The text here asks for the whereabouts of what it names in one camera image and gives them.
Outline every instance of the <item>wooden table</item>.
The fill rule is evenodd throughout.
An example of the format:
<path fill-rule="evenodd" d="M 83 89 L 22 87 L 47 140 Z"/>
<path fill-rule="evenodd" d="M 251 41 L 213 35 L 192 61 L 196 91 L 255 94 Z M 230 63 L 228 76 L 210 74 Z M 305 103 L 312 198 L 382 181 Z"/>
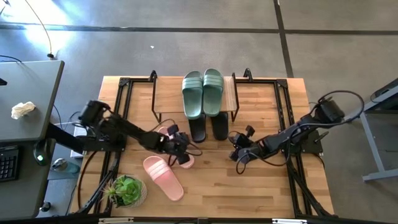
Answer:
<path fill-rule="evenodd" d="M 114 106 L 120 77 L 104 77 L 99 100 Z M 304 80 L 288 78 L 294 118 L 298 120 L 308 113 L 308 99 Z M 130 101 L 128 120 L 142 129 L 152 129 L 157 121 L 151 111 L 152 83 L 135 83 Z M 279 119 L 276 110 L 274 87 L 265 84 L 238 84 L 240 109 L 234 123 L 229 119 L 229 130 L 244 132 L 250 124 L 256 129 L 253 139 L 277 133 Z M 183 113 L 167 113 L 162 119 L 172 118 L 181 131 L 189 133 L 188 121 Z M 203 155 L 196 157 L 191 169 L 177 165 L 173 171 L 180 181 L 185 195 L 178 202 L 170 201 L 142 168 L 142 162 L 152 152 L 144 150 L 136 140 L 129 138 L 122 154 L 119 175 L 136 175 L 148 187 L 146 201 L 137 208 L 113 208 L 112 216 L 134 217 L 224 217 L 224 218 L 271 218 L 293 217 L 292 199 L 286 167 L 274 167 L 259 160 L 252 161 L 243 175 L 235 172 L 236 163 L 229 160 L 233 150 L 231 143 L 217 141 L 213 137 L 211 123 L 206 124 L 207 139 L 197 144 Z M 81 201 L 85 203 L 98 186 L 104 153 L 97 153 L 88 164 L 81 185 Z M 319 158 L 302 155 L 307 185 L 324 208 L 333 213 L 325 171 Z M 282 163 L 278 154 L 269 159 Z M 71 212 L 77 210 L 76 195 Z M 298 190 L 300 208 L 302 194 Z"/>

